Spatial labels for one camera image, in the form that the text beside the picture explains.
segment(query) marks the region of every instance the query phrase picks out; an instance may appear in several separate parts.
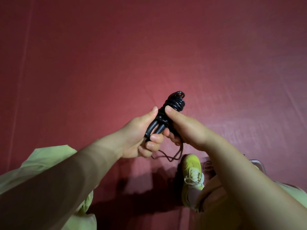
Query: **right hand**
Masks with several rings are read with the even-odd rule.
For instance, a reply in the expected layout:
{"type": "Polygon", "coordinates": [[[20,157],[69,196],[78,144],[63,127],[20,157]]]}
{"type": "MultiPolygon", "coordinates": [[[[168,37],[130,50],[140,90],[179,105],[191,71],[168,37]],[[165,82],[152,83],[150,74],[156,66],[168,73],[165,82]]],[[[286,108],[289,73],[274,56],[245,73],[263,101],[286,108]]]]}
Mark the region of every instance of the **right hand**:
{"type": "MultiPolygon", "coordinates": [[[[190,144],[199,151],[205,151],[208,140],[216,133],[205,127],[196,119],[187,117],[170,106],[165,107],[165,113],[173,120],[173,126],[184,143],[190,144]]],[[[167,137],[177,146],[180,145],[180,137],[175,136],[172,132],[170,132],[167,137]]]]}

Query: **left hand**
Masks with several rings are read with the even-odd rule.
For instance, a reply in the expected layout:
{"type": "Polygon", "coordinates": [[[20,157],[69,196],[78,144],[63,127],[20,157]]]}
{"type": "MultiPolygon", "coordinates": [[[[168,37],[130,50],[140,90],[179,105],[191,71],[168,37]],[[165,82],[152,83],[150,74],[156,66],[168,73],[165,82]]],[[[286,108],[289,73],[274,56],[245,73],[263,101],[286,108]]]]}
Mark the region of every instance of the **left hand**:
{"type": "Polygon", "coordinates": [[[158,108],[155,106],[148,114],[131,120],[123,128],[113,133],[118,139],[117,144],[120,147],[120,157],[150,157],[152,152],[159,150],[160,144],[163,142],[163,135],[169,135],[168,128],[162,134],[152,134],[150,136],[151,141],[145,143],[144,138],[149,124],[155,119],[157,114],[158,108]]]}

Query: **hand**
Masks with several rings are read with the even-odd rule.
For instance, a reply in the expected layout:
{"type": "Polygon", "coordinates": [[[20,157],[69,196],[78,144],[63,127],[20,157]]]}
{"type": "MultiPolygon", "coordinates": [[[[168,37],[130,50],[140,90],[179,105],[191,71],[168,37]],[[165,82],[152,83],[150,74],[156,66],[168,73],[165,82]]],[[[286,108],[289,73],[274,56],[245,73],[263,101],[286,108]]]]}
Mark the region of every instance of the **hand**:
{"type": "Polygon", "coordinates": [[[123,128],[111,134],[113,138],[116,138],[114,143],[120,148],[117,150],[120,157],[150,157],[152,152],[159,150],[160,144],[163,142],[163,135],[169,135],[168,128],[162,134],[152,134],[150,136],[151,141],[145,143],[144,139],[149,124],[155,119],[157,114],[158,108],[155,106],[148,114],[131,120],[123,128]]]}
{"type": "MultiPolygon", "coordinates": [[[[165,107],[165,113],[173,120],[173,126],[181,136],[184,143],[190,144],[199,151],[205,151],[208,140],[217,135],[194,118],[187,117],[170,106],[165,107]]],[[[172,132],[166,134],[176,145],[180,144],[180,138],[172,132]]]]}

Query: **forearm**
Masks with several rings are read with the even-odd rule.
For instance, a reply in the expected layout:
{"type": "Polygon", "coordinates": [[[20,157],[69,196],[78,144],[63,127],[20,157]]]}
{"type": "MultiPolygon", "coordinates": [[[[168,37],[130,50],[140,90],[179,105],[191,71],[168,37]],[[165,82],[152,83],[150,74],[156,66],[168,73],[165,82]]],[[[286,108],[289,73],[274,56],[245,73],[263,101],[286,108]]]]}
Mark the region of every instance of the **forearm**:
{"type": "Polygon", "coordinates": [[[61,229],[118,160],[110,136],[0,196],[4,229],[61,229]]]}
{"type": "Polygon", "coordinates": [[[204,150],[227,193],[255,229],[305,229],[307,209],[211,132],[204,150]]]}

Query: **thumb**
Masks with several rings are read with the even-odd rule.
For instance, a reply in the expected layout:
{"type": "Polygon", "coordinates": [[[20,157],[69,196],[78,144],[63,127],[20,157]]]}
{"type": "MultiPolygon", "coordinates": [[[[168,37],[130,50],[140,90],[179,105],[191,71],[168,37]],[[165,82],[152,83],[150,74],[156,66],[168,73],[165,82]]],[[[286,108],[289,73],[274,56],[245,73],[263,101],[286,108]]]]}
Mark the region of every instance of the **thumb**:
{"type": "Polygon", "coordinates": [[[151,112],[141,116],[139,119],[142,123],[149,125],[155,119],[157,114],[158,114],[158,108],[155,106],[151,112]]]}
{"type": "Polygon", "coordinates": [[[174,123],[180,125],[181,123],[184,122],[185,115],[179,113],[178,111],[174,110],[170,106],[165,107],[165,113],[167,116],[174,121],[174,123]]]}

